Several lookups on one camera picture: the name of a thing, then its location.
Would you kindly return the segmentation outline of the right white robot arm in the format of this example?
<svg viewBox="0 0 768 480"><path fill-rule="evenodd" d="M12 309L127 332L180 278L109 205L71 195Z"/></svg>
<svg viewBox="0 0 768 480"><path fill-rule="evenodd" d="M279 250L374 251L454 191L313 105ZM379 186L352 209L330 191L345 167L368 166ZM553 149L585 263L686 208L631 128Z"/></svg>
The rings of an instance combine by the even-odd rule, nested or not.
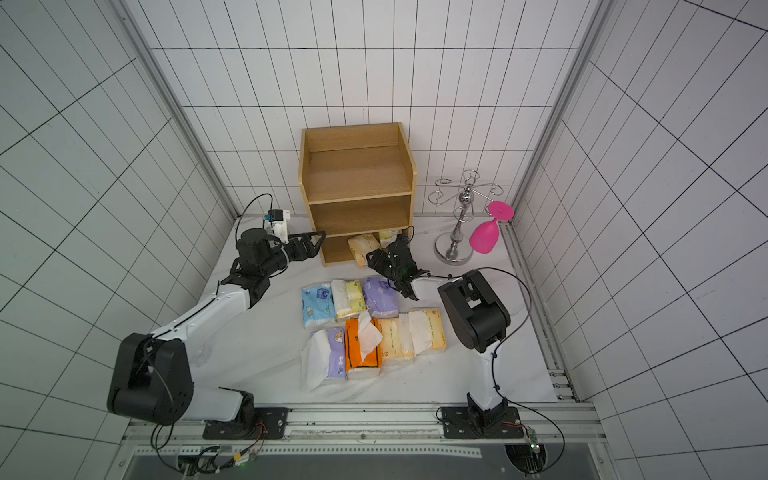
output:
<svg viewBox="0 0 768 480"><path fill-rule="evenodd" d="M366 309L349 318L341 329L321 330L310 337L302 352L302 380L315 389L328 379L350 379L371 373L393 359L413 358L438 350L442 318L435 310L413 310L399 318L382 318L375 295L398 292L414 299L414 281L430 277L416 266L405 236L385 249L367 253L370 268L379 273L379 285L364 282ZM437 417L448 438L526 438L536 440L534 429L519 416L521 404L505 397L496 380L498 351L511 338L511 317L481 270L460 277L447 276L437 289L457 338L478 354L482 368L479 387L467 394L464 407L441 407Z"/></svg>

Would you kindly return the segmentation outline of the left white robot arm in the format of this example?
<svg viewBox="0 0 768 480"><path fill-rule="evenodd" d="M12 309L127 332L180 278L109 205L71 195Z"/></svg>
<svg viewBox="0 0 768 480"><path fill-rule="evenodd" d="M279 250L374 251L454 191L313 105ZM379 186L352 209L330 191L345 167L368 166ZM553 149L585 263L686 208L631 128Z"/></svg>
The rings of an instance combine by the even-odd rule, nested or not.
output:
<svg viewBox="0 0 768 480"><path fill-rule="evenodd" d="M251 228L236 241L237 257L215 292L157 330L133 333L119 345L107 394L110 413L172 426L205 423L207 439L246 439L264 432L252 394L196 385L192 364L205 343L229 321L254 307L272 278L290 263L316 257L323 231L283 237Z"/></svg>

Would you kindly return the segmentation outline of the white green tissue pack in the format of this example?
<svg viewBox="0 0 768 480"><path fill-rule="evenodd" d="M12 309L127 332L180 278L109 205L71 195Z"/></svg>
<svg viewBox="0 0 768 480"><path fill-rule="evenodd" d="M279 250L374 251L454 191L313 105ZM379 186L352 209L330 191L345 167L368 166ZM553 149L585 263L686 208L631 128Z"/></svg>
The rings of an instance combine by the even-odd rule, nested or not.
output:
<svg viewBox="0 0 768 480"><path fill-rule="evenodd" d="M337 321L357 318L367 309L360 280L334 279L330 285Z"/></svg>

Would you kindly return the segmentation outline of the purple white tissue pack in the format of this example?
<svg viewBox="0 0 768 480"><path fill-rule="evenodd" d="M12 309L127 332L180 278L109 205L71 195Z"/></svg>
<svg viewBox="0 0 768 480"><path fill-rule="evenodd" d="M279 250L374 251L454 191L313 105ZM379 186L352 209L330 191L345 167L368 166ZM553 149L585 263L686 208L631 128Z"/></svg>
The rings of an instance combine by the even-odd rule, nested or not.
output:
<svg viewBox="0 0 768 480"><path fill-rule="evenodd" d="M305 391L347 380L342 328L315 331L301 351L301 384Z"/></svg>

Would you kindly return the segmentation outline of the blue tissue pack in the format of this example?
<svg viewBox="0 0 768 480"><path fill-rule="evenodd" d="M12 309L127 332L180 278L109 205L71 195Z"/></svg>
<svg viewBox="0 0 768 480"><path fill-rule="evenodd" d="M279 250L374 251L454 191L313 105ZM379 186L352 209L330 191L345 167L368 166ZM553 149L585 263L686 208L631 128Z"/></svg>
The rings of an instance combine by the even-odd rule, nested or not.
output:
<svg viewBox="0 0 768 480"><path fill-rule="evenodd" d="M333 292L329 282L313 284L301 289L303 326L320 327L336 320Z"/></svg>

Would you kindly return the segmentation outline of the beige tissue pack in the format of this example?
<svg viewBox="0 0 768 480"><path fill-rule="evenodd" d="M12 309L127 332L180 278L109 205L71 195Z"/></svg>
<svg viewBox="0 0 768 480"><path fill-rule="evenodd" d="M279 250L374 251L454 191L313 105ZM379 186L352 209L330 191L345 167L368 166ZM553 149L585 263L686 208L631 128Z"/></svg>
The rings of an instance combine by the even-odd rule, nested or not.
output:
<svg viewBox="0 0 768 480"><path fill-rule="evenodd" d="M393 367L413 363L415 353L408 315L400 314L397 318L379 319L378 325L382 334L382 365Z"/></svg>

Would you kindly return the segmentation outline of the orange tissue box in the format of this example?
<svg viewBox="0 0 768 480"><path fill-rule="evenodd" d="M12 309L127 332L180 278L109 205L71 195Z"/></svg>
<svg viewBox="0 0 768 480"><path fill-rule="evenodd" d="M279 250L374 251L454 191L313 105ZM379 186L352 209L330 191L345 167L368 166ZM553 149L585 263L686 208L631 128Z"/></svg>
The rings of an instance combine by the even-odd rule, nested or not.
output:
<svg viewBox="0 0 768 480"><path fill-rule="evenodd" d="M344 337L347 378L365 380L379 376L383 364L383 335L378 321L363 311L357 318L346 321Z"/></svg>

